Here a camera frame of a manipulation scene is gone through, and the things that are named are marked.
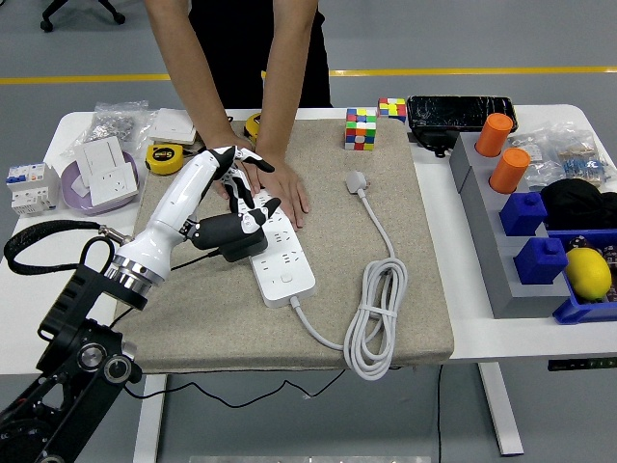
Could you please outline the person's right hand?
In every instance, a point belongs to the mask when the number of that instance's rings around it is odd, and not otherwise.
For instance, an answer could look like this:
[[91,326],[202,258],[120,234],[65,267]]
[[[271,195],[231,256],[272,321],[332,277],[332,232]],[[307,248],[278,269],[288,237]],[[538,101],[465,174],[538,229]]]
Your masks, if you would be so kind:
[[[255,151],[255,146],[248,139],[236,135],[233,131],[202,135],[201,137],[204,144],[209,149],[237,146],[238,148]],[[236,164],[238,168],[244,172],[248,182],[250,183],[251,193],[254,196],[260,191],[260,183],[256,166],[240,161],[237,161]]]

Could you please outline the person's left hand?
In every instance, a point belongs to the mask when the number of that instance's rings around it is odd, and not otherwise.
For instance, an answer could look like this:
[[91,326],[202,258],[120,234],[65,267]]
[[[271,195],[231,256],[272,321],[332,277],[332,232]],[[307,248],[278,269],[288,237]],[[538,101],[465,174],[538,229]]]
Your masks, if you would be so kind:
[[287,164],[283,155],[261,153],[273,168],[272,173],[256,171],[256,189],[264,187],[273,197],[281,200],[281,209],[295,230],[305,225],[309,213],[309,196],[300,176]]

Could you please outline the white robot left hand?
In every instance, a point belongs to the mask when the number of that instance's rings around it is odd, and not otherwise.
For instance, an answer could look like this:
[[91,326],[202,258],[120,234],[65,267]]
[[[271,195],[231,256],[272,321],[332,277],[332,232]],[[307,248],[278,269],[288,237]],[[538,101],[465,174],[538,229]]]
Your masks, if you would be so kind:
[[[171,272],[172,250],[183,241],[190,240],[196,248],[207,250],[260,231],[281,201],[273,199],[265,206],[255,207],[249,182],[236,167],[237,161],[254,164],[265,173],[275,171],[258,154],[237,146],[201,150],[180,170],[151,214],[145,229],[118,249],[110,271],[132,274],[159,285]],[[243,200],[249,210],[198,222],[194,213],[216,180],[226,185],[235,200]]]

